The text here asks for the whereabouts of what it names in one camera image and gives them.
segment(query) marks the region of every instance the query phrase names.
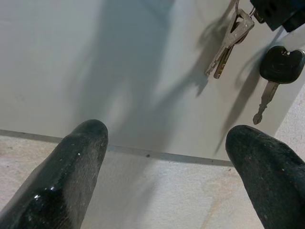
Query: key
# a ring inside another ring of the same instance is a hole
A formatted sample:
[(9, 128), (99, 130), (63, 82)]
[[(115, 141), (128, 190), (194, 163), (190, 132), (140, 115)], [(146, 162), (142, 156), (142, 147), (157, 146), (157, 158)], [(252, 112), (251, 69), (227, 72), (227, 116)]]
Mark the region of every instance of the key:
[(303, 50), (288, 52), (283, 46), (275, 46), (267, 52), (260, 66), (260, 75), (268, 80), (268, 83), (263, 92), (258, 113), (253, 118), (255, 125), (261, 122), (263, 112), (272, 101), (278, 86), (297, 80), (304, 65), (305, 52)]
[[(241, 18), (242, 21), (236, 26), (237, 19)], [(238, 14), (234, 12), (228, 28), (226, 30), (224, 40), (218, 50), (217, 54), (213, 58), (209, 68), (206, 70), (206, 74), (209, 75), (216, 65), (219, 63), (226, 49), (230, 49), (231, 46), (236, 44), (241, 38), (243, 38), (254, 27), (254, 21), (246, 14), (242, 9), (238, 10)]]
[[(247, 33), (244, 37), (242, 37), (236, 44), (240, 44), (241, 42), (243, 42), (243, 40), (246, 38), (247, 35), (248, 35), (248, 33)], [(222, 74), (223, 71), (224, 71), (224, 67), (225, 67), (225, 65), (227, 64), (227, 61), (228, 61), (228, 59), (229, 59), (229, 57), (230, 57), (230, 54), (231, 54), (231, 52), (232, 52), (232, 50), (233, 50), (233, 47), (234, 47), (236, 44), (234, 44), (234, 45), (232, 45), (230, 48), (226, 48), (226, 49), (224, 50), (224, 52), (223, 52), (223, 54), (222, 54), (222, 56), (221, 56), (221, 58), (220, 58), (219, 64), (218, 64), (218, 66), (217, 66), (217, 68), (216, 68), (216, 71), (215, 71), (215, 73), (214, 73), (214, 78), (215, 78), (215, 79), (219, 79), (219, 78), (220, 78), (221, 74)]]

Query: key ring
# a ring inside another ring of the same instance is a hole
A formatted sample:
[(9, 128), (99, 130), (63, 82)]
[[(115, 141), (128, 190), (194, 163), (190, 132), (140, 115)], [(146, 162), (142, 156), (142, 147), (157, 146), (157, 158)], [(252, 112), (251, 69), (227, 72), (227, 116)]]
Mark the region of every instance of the key ring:
[[(238, 14), (238, 4), (239, 4), (239, 0), (236, 0), (236, 4), (235, 4), (235, 11), (236, 14)], [(251, 10), (251, 12), (249, 13), (249, 16), (252, 17), (255, 13), (255, 7), (253, 7), (253, 9)]]

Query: black key head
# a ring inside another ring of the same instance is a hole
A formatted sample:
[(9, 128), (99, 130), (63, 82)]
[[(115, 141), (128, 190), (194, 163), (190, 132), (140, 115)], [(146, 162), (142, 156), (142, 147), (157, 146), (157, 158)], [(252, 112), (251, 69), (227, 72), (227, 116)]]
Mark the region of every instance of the black key head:
[(292, 83), (300, 76), (304, 64), (304, 51), (288, 52), (283, 46), (275, 46), (263, 58), (260, 74), (264, 79), (275, 83)]

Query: black key fob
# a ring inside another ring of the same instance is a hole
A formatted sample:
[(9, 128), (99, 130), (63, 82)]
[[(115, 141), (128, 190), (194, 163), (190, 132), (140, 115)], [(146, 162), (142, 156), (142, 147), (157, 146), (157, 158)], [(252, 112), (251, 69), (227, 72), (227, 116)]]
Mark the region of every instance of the black key fob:
[(264, 79), (275, 83), (292, 83), (300, 76), (304, 64), (304, 51), (288, 52), (284, 46), (275, 46), (263, 58), (260, 74)]

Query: concrete floor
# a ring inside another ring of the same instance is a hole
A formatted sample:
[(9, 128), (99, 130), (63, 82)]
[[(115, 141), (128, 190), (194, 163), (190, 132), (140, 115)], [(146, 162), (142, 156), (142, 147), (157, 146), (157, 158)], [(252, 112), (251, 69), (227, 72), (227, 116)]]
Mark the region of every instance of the concrete floor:
[[(302, 159), (304, 116), (305, 86), (276, 134)], [(0, 209), (59, 141), (0, 131)], [(83, 229), (262, 228), (230, 163), (148, 153), (109, 148)]]

